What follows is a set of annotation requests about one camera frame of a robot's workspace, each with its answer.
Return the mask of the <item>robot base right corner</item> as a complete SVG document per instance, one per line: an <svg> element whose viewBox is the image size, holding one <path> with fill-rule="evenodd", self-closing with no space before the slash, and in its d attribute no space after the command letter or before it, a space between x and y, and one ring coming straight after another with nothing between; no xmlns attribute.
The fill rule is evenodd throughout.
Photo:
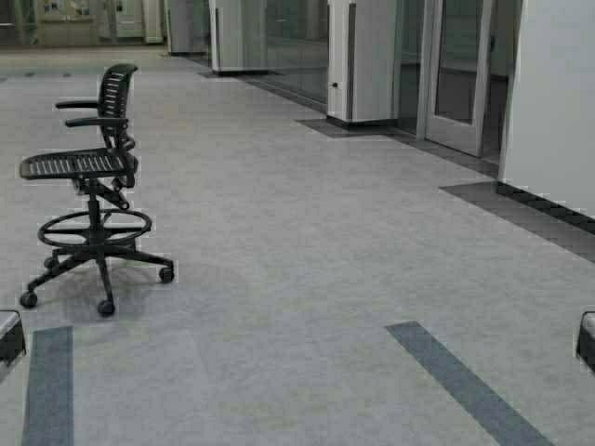
<svg viewBox="0 0 595 446"><path fill-rule="evenodd" d="M576 356L594 372L594 312L586 311L579 324L575 347Z"/></svg>

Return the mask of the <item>robot base left corner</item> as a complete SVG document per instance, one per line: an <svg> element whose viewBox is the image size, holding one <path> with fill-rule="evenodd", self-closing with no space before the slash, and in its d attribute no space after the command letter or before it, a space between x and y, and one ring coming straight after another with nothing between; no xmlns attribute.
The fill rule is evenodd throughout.
<svg viewBox="0 0 595 446"><path fill-rule="evenodd" d="M20 313L14 309L1 310L1 363L10 367L26 354L26 340Z"/></svg>

